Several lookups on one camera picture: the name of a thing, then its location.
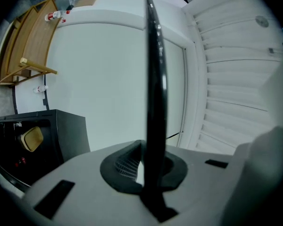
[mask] black cabinet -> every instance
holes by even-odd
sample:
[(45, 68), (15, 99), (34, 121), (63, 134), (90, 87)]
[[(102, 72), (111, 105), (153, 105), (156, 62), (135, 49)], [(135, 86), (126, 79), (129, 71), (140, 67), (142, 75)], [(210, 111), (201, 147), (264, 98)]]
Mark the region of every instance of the black cabinet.
[[(18, 138), (36, 126), (44, 139), (29, 152)], [(0, 173), (22, 191), (67, 160), (89, 151), (82, 116), (49, 110), (0, 117)]]

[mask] small bottle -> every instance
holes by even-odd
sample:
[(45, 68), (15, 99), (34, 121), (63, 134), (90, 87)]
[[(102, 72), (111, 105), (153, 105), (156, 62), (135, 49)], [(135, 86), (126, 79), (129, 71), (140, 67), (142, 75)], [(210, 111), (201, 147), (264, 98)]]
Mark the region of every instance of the small bottle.
[(48, 13), (45, 15), (45, 21), (50, 21), (50, 20), (53, 20), (53, 19), (56, 19), (56, 18), (60, 18), (62, 17), (64, 14), (70, 14), (70, 10), (60, 10), (60, 11), (55, 11), (55, 12), (52, 12), (52, 13)]
[(40, 93), (40, 92), (44, 92), (45, 90), (48, 89), (48, 86), (47, 85), (40, 85), (38, 86), (37, 88), (34, 88), (33, 89), (33, 92), (34, 93)]

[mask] wooden rack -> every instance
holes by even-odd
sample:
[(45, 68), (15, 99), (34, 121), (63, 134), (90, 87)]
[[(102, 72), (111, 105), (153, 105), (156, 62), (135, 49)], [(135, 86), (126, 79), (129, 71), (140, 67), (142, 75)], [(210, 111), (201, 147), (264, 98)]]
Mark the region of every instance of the wooden rack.
[(45, 0), (32, 6), (9, 26), (0, 46), (0, 85), (12, 87), (37, 76), (58, 73), (47, 68), (46, 61), (60, 19), (45, 21), (45, 15), (57, 9), (54, 0)]

